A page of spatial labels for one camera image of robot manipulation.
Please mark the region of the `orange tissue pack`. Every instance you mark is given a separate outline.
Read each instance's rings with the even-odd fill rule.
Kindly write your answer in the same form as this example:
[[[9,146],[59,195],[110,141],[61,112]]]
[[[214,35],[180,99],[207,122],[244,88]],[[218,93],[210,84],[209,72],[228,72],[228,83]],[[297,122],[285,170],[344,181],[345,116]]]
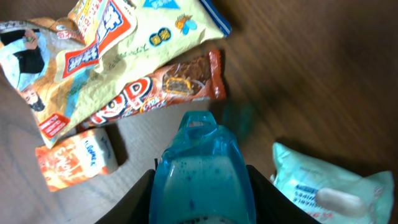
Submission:
[[[51,149],[40,146],[35,149],[35,156],[50,192],[118,169],[113,147],[103,128],[66,138]]]

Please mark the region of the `brown chocolate bar wrapper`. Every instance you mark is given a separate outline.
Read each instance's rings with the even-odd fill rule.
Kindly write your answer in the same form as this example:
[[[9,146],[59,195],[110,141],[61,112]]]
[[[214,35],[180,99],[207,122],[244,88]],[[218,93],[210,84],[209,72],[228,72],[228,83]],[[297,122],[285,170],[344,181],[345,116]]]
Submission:
[[[128,83],[118,96],[82,121],[78,130],[170,105],[225,98],[221,51],[211,50],[201,57],[162,67]]]

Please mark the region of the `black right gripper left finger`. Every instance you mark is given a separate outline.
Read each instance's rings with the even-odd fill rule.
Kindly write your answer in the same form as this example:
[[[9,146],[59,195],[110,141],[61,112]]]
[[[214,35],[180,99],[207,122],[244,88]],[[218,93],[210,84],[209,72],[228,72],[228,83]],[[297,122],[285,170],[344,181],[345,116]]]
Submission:
[[[148,224],[155,170],[150,169],[96,224]]]

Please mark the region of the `yellow snack bag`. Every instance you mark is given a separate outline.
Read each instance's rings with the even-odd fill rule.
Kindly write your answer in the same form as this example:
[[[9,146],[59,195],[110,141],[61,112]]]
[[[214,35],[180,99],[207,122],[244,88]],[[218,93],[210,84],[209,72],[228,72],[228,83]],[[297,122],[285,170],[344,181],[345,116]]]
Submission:
[[[127,83],[231,33],[210,0],[79,1],[69,15],[1,23],[1,68],[47,147]]]

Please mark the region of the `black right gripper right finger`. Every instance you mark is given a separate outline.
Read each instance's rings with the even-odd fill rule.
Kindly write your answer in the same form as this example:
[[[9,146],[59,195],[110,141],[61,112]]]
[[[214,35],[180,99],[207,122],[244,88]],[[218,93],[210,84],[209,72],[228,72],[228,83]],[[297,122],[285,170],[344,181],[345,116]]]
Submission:
[[[246,166],[256,205],[257,224],[320,224],[285,197],[254,166]]]

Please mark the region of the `blue mouthwash bottle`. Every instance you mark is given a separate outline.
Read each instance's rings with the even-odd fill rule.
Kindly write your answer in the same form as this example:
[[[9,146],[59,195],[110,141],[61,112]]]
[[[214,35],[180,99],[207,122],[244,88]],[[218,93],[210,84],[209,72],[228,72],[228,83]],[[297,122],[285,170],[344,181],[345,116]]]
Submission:
[[[185,113],[155,172],[149,223],[255,222],[236,136],[209,111]]]

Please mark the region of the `green wet wipes pack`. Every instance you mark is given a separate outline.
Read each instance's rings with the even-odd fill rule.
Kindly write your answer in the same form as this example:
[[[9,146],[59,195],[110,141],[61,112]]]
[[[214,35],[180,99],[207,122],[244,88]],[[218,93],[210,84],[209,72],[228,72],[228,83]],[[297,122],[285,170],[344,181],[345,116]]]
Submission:
[[[392,172],[361,177],[344,168],[272,146],[274,186],[320,223],[388,223],[394,204]]]

